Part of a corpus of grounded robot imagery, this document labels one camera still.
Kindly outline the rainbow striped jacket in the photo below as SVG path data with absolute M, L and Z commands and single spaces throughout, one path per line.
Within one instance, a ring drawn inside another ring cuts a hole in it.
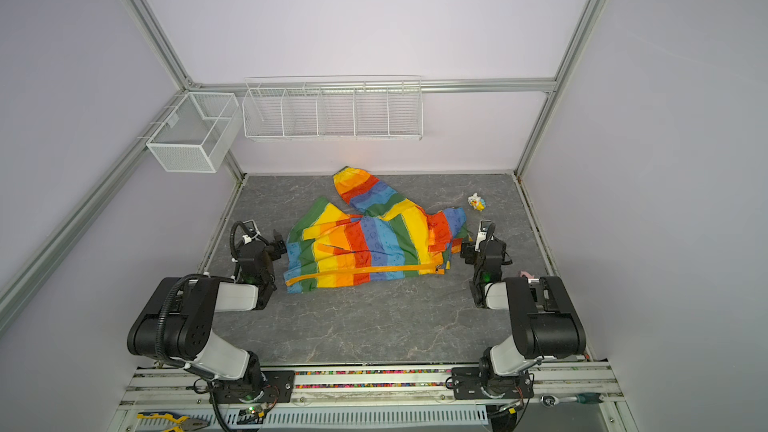
M 442 275 L 469 237 L 463 208 L 429 214 L 369 172 L 346 167 L 333 176 L 348 214 L 318 198 L 286 241 L 287 291 L 353 287 Z

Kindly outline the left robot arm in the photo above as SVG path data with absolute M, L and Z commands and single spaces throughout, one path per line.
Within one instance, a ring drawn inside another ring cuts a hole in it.
M 233 274 L 163 279 L 130 328 L 127 349 L 211 382 L 261 389 L 257 355 L 218 336 L 213 321 L 218 313 L 266 308 L 277 290 L 274 262 L 287 246 L 280 233 L 268 239 L 252 220 L 235 222 L 228 242 Z

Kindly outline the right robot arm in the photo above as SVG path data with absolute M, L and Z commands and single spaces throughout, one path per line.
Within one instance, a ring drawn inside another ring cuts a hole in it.
M 586 352 L 586 333 L 561 278 L 504 277 L 506 244 L 486 237 L 462 242 L 460 257 L 474 269 L 470 291 L 478 308 L 505 311 L 511 333 L 486 349 L 479 377 L 486 386 L 517 385 L 533 366 Z

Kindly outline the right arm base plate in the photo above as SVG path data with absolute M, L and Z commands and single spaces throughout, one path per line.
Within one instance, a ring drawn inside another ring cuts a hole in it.
M 516 400 L 534 396 L 530 374 L 497 376 L 479 365 L 453 367 L 446 387 L 457 400 Z

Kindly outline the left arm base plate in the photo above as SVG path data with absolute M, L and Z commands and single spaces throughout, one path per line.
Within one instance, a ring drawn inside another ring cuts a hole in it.
M 288 403 L 295 378 L 295 370 L 261 371 L 259 376 L 253 376 L 252 379 L 216 382 L 213 395 L 219 404 Z

